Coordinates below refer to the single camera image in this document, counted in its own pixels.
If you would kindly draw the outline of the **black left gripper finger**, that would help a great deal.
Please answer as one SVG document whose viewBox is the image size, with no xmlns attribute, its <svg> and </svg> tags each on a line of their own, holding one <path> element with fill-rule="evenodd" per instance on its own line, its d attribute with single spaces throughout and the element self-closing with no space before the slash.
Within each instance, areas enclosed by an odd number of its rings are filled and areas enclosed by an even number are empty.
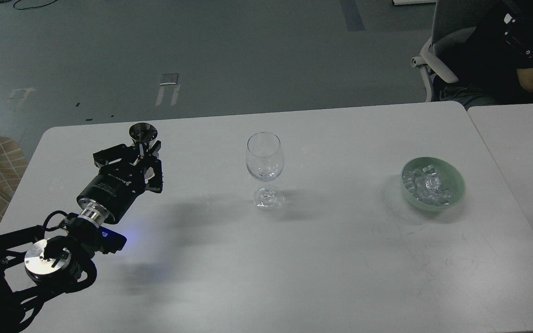
<svg viewBox="0 0 533 333">
<path fill-rule="evenodd" d="M 103 149 L 93 154 L 94 164 L 97 168 L 106 165 L 127 165 L 133 160 L 133 146 L 120 144 Z"/>
<path fill-rule="evenodd" d="M 146 177 L 146 191 L 161 193 L 163 191 L 163 171 L 161 160 L 159 158 L 159 150 L 161 149 L 161 141 L 157 141 L 144 154 L 143 163 L 147 168 L 145 175 L 151 172 L 151 177 Z"/>
</svg>

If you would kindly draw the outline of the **black cylindrical left gripper body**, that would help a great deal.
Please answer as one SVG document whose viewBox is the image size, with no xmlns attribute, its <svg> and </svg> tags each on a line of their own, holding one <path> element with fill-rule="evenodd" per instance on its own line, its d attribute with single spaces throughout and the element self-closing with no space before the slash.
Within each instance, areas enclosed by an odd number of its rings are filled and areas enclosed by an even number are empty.
<svg viewBox="0 0 533 333">
<path fill-rule="evenodd" d="M 148 166 L 134 165 L 124 160 L 100 166 L 98 174 L 77 196 L 76 201 L 80 207 L 85 207 L 89 202 L 99 204 L 109 213 L 105 223 L 116 225 L 146 189 L 148 170 Z"/>
</svg>

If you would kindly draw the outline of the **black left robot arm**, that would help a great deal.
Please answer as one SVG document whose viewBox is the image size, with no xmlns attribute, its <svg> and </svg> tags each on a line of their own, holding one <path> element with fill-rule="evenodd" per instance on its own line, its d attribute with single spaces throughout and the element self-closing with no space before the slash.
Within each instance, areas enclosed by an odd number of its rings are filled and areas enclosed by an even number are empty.
<svg viewBox="0 0 533 333">
<path fill-rule="evenodd" d="M 135 140 L 93 154 L 98 174 L 77 203 L 81 212 L 53 211 L 41 225 L 0 235 L 0 333 L 26 329 L 44 304 L 89 288 L 96 253 L 116 253 L 127 239 L 116 225 L 138 196 L 160 193 L 161 142 Z"/>
</svg>

